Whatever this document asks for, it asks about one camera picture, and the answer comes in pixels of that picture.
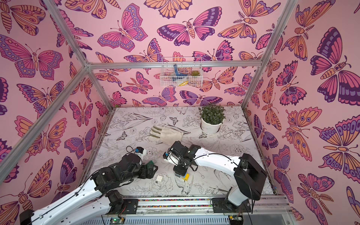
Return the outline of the green circuit board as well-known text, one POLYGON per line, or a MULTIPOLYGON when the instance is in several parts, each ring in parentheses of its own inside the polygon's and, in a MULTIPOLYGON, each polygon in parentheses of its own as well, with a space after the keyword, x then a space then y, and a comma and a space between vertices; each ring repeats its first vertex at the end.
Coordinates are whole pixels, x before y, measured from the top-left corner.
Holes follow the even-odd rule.
POLYGON ((110 225, 123 225, 125 223, 125 218, 123 217, 112 217, 110 218, 110 225))

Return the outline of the aluminium frame post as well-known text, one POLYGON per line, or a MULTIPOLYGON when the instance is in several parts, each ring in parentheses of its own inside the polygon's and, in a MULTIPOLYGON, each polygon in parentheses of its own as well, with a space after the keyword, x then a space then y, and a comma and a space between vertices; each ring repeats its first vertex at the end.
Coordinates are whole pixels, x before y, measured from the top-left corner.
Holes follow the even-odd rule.
POLYGON ((43 3, 45 4, 48 12, 50 13, 51 17, 54 19, 62 35, 67 41, 68 46, 73 50, 74 55, 78 59, 82 68, 85 69, 85 71, 87 72, 88 77, 91 79, 93 86, 96 88, 101 99, 103 100, 107 108, 111 111, 113 107, 110 103, 109 97, 106 95, 103 87, 99 83, 99 80, 96 78, 92 69, 90 69, 91 64, 88 62, 85 55, 83 54, 82 49, 80 48, 72 32, 72 29, 69 27, 69 21, 65 19, 65 13, 61 12, 61 10, 57 7, 54 1, 43 1, 43 3))
POLYGON ((266 48, 266 50, 264 51, 263 57, 262 57, 262 63, 261 65, 256 69, 256 72, 253 76, 253 79, 250 83, 250 86, 247 90, 247 93, 244 97, 243 103, 241 105, 242 109, 244 110, 247 106, 247 104, 249 103, 250 99, 251 99, 251 95, 253 94, 260 78, 262 77, 263 72, 266 69, 266 65, 269 62, 276 44, 278 43, 282 32, 285 30, 285 27, 288 24, 288 21, 292 15, 292 12, 294 11, 294 9, 296 8, 298 1, 297 0, 288 0, 286 2, 286 5, 284 7, 283 12, 281 13, 280 17, 277 20, 277 24, 275 27, 275 30, 273 31, 273 34, 271 36, 271 39, 268 43, 268 46, 266 48))

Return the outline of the aluminium frame left diagonal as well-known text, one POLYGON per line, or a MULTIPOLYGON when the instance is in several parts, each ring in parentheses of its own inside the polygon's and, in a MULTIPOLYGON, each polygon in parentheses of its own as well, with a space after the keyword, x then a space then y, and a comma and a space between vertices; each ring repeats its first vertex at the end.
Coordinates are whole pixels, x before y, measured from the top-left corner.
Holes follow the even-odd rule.
POLYGON ((44 129, 44 127, 51 121, 57 114, 59 108, 64 104, 65 100, 70 96, 77 84, 87 73, 88 68, 83 67, 77 75, 71 79, 64 90, 58 95, 54 102, 45 110, 45 112, 35 121, 30 130, 17 142, 12 148, 11 152, 1 162, 1 182, 5 180, 7 175, 10 174, 12 169, 20 161, 31 144, 35 141, 36 137, 44 129))

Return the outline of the potted green plant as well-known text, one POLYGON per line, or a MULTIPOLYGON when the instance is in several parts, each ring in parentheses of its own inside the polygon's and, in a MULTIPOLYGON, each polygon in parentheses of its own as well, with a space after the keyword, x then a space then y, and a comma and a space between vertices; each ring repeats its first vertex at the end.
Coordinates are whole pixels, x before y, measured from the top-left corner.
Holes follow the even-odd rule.
POLYGON ((225 109, 223 106, 206 105, 200 110, 201 130, 206 134, 215 134, 219 132, 225 121, 225 109))

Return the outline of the white lego brick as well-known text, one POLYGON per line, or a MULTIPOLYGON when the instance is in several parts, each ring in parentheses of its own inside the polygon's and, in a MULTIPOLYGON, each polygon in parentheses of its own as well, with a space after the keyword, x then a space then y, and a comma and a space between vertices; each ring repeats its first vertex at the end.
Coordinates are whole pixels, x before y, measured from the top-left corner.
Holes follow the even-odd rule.
POLYGON ((156 177, 156 183, 162 182, 162 180, 163 180, 163 175, 158 175, 156 177))

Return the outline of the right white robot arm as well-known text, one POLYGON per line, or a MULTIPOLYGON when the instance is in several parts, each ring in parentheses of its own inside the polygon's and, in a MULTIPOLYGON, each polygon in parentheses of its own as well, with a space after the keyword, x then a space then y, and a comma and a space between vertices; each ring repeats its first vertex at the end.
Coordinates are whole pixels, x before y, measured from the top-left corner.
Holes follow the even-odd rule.
POLYGON ((228 174, 236 181, 236 186, 230 188, 227 194, 227 201, 234 206, 248 199, 259 201, 267 179, 265 170, 247 153, 227 156, 199 145, 188 148, 176 141, 164 152, 163 159, 173 164, 173 171, 181 177, 187 174, 189 168, 196 171, 199 167, 209 167, 228 174))

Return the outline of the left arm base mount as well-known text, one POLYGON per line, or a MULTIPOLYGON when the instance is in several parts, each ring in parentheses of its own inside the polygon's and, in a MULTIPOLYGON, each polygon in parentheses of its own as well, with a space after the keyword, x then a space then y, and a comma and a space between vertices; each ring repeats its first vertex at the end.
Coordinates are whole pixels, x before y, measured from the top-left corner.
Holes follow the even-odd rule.
POLYGON ((105 197, 110 201, 107 214, 136 214, 139 199, 124 197, 118 190, 109 191, 105 197))

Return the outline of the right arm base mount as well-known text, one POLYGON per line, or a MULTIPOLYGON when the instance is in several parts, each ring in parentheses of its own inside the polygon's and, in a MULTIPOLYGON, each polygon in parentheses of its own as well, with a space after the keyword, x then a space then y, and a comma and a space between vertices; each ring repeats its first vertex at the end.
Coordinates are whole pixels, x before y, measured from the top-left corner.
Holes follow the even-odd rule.
POLYGON ((236 206, 225 198, 213 198, 210 204, 214 213, 242 213, 252 212, 251 204, 245 200, 240 206, 236 206))

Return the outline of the aluminium frame left post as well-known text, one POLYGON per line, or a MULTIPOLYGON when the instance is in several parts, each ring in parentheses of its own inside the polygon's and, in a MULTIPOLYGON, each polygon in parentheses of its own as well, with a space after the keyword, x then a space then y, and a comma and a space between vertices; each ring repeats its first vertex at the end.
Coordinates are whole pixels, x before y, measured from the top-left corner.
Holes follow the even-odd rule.
POLYGON ((45 4, 48 12, 50 13, 51 17, 54 19, 62 35, 67 41, 68 46, 73 50, 74 55, 78 59, 82 68, 85 69, 85 71, 87 72, 88 77, 91 79, 93 86, 96 88, 101 99, 103 100, 107 108, 111 111, 113 107, 110 103, 109 97, 106 95, 103 87, 99 83, 99 80, 96 78, 92 69, 90 69, 91 64, 88 62, 85 55, 83 54, 82 49, 80 48, 72 32, 72 29, 69 27, 69 21, 65 19, 65 13, 61 12, 61 10, 57 7, 54 1, 43 1, 43 3, 45 4))

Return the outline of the aluminium frame right post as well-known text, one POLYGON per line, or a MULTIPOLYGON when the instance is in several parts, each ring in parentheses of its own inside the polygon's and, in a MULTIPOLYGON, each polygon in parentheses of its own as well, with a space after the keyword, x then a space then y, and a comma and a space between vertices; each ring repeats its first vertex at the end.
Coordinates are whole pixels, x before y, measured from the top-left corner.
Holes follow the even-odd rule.
POLYGON ((251 99, 251 95, 253 94, 260 78, 262 77, 263 72, 266 69, 266 65, 269 62, 276 44, 278 43, 282 32, 285 30, 285 27, 288 24, 288 21, 292 15, 292 12, 294 11, 294 9, 296 8, 298 1, 297 0, 288 0, 286 2, 286 5, 284 7, 283 12, 281 13, 280 17, 277 20, 277 24, 275 27, 275 30, 273 31, 273 34, 271 36, 271 39, 268 43, 268 46, 266 48, 266 50, 264 51, 263 57, 262 57, 262 63, 261 65, 256 69, 256 72, 253 76, 253 79, 250 83, 250 86, 247 90, 247 93, 244 97, 243 103, 241 105, 242 109, 244 110, 247 106, 247 104, 249 103, 250 99, 251 99))

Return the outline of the dark green lego brick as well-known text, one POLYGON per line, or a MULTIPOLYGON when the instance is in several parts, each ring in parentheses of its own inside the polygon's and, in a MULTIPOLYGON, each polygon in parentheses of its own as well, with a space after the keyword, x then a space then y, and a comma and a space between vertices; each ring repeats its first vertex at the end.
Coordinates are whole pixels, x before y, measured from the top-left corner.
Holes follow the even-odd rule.
POLYGON ((154 166, 154 162, 153 162, 153 161, 150 161, 150 162, 147 164, 147 166, 149 166, 149 167, 154 166))

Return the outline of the beige work glove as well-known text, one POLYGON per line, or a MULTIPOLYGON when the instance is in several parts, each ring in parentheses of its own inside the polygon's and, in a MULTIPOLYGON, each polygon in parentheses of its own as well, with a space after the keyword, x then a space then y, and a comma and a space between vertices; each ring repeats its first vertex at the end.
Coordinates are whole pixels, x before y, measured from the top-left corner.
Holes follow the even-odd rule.
POLYGON ((172 146, 175 142, 182 140, 183 133, 168 127, 153 126, 149 136, 157 142, 172 146))

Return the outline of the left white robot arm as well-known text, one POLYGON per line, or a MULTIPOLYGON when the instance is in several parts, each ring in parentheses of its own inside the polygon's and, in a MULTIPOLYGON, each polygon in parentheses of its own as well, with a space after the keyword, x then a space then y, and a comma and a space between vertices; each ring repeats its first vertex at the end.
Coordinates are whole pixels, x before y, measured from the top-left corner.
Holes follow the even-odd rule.
POLYGON ((142 154, 128 153, 120 162, 103 167, 66 196, 40 210, 25 210, 20 214, 21 225, 55 225, 96 198, 104 199, 108 212, 122 213, 124 200, 117 188, 131 184, 134 179, 152 179, 158 166, 149 162, 143 164, 142 154))

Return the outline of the yellow item in basket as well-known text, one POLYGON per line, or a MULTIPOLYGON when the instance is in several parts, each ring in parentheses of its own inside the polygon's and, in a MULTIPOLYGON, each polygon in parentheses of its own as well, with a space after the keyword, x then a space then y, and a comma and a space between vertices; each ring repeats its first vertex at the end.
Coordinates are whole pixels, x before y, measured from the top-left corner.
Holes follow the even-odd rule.
POLYGON ((188 82, 187 82, 187 81, 181 82, 181 83, 178 84, 178 86, 180 86, 180 87, 186 86, 186 85, 188 85, 188 82))

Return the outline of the blue toy in basket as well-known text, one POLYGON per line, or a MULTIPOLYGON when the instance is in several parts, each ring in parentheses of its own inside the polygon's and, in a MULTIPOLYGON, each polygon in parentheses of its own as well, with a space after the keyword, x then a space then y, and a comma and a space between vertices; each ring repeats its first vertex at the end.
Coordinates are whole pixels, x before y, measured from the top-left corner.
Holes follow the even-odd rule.
POLYGON ((172 81, 177 81, 186 77, 186 74, 180 73, 176 64, 173 65, 175 75, 172 77, 172 81))

